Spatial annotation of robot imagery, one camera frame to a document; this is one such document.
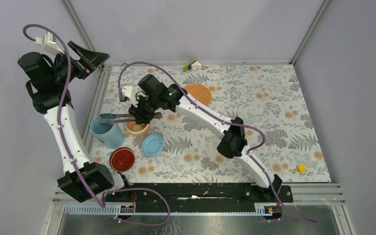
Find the beige steamed bun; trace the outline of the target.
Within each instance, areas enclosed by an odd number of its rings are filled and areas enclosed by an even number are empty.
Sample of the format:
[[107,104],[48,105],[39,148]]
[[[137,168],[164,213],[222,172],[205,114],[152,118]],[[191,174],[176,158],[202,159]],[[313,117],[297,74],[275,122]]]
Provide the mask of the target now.
[[140,132],[144,129],[143,125],[135,124],[131,127],[131,131],[133,132]]

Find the metal serving tongs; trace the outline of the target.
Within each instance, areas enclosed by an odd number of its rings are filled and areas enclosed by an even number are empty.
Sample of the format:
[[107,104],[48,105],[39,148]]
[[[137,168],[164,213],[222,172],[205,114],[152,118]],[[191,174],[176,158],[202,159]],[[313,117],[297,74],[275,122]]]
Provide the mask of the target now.
[[131,114],[112,114],[104,113],[100,114],[100,119],[97,121],[100,124],[115,124],[134,121],[136,124],[149,124],[150,120],[147,119],[137,119]]

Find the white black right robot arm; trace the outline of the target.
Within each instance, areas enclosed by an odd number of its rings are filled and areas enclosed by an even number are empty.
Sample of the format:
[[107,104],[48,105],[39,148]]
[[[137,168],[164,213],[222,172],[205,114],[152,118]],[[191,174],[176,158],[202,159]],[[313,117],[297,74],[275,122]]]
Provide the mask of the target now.
[[245,130],[248,126],[241,118],[224,117],[196,101],[178,84],[166,86],[152,74],[143,77],[138,88],[125,86],[121,91],[123,96],[131,101],[128,111],[137,124],[149,124],[159,109],[190,118],[220,139],[217,146],[219,154],[236,160],[252,175],[256,184],[261,187],[263,199],[273,202],[280,196],[282,180],[252,153],[253,148],[246,140]]

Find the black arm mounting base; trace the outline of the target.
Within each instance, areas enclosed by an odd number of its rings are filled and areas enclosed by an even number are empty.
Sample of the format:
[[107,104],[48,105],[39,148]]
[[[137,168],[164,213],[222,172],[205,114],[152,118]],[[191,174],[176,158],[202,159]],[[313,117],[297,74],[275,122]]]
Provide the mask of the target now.
[[294,201],[291,188],[275,189],[252,183],[133,183],[125,192],[106,196],[107,202],[130,203],[136,212],[254,212],[255,204]]

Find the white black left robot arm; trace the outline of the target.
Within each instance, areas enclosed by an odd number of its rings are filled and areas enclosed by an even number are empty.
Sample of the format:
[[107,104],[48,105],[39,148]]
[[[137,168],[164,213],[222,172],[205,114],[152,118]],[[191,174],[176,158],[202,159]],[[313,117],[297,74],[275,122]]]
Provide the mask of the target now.
[[19,66],[29,77],[26,89],[33,107],[49,124],[59,147],[64,176],[57,180],[58,187],[78,202],[114,188],[114,196],[127,201],[132,196],[131,186],[119,175],[116,179],[107,166],[90,160],[77,129],[75,112],[65,83],[74,78],[86,79],[110,56],[107,53],[87,50],[73,41],[68,46],[80,57],[68,58],[64,52],[52,61],[47,55],[29,52],[19,60]]

